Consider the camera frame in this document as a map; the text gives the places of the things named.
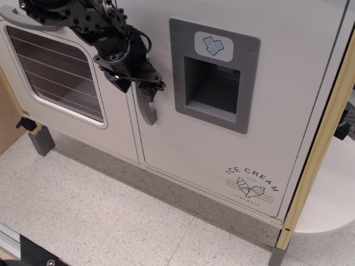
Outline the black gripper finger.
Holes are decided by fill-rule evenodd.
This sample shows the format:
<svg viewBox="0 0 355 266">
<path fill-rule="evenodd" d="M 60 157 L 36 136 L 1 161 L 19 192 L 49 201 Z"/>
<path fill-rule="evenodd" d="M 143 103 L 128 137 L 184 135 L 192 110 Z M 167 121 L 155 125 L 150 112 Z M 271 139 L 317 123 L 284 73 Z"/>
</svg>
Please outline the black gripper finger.
<svg viewBox="0 0 355 266">
<path fill-rule="evenodd" d="M 139 88 L 141 89 L 143 98 L 147 102 L 153 102 L 156 93 L 164 90 L 164 84 L 141 83 Z"/>
<path fill-rule="evenodd" d="M 118 88 L 123 93 L 127 93 L 130 88 L 130 81 L 122 79 L 116 75 L 111 75 L 109 72 L 104 72 L 106 79 L 111 82 L 116 88 Z"/>
</svg>

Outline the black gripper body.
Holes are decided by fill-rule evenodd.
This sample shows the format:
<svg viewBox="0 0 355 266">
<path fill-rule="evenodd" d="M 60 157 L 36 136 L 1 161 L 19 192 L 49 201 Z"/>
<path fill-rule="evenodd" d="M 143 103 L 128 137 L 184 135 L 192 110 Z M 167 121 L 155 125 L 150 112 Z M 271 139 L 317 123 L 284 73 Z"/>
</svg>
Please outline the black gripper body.
<svg viewBox="0 0 355 266">
<path fill-rule="evenodd" d="M 146 53 L 151 48 L 146 46 L 141 38 L 123 38 L 122 47 L 118 47 L 116 40 L 108 38 L 100 38 L 94 42 L 97 49 L 97 55 L 93 60 L 99 65 L 103 72 L 109 72 L 122 79 L 126 79 L 137 83 L 138 85 L 144 81 L 152 81 L 148 77 L 148 69 L 143 66 L 146 62 Z M 155 84 L 164 84 L 162 77 Z"/>
</svg>

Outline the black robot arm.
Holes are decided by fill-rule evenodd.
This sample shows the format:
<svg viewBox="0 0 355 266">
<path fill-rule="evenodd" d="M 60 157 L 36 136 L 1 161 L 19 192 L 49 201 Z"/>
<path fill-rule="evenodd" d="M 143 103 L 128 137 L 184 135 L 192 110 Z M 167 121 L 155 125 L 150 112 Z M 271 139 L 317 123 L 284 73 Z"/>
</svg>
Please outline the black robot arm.
<svg viewBox="0 0 355 266">
<path fill-rule="evenodd" d="M 36 22 L 68 27 L 81 40 L 94 46 L 93 60 L 120 91 L 137 83 L 143 98 L 152 103 L 165 87 L 161 75 L 148 62 L 151 41 L 146 34 L 127 24 L 122 8 L 112 1 L 19 1 L 20 8 Z"/>
</svg>

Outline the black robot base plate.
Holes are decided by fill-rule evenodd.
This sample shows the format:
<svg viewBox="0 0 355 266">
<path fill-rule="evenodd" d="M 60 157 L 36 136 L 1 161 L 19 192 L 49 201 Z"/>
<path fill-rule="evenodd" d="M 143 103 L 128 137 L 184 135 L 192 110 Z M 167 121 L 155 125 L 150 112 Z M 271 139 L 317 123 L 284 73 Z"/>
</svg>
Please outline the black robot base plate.
<svg viewBox="0 0 355 266">
<path fill-rule="evenodd" d="M 68 266 L 61 258 L 34 243 L 27 237 L 20 235 L 21 261 L 24 265 L 55 265 Z"/>
</svg>

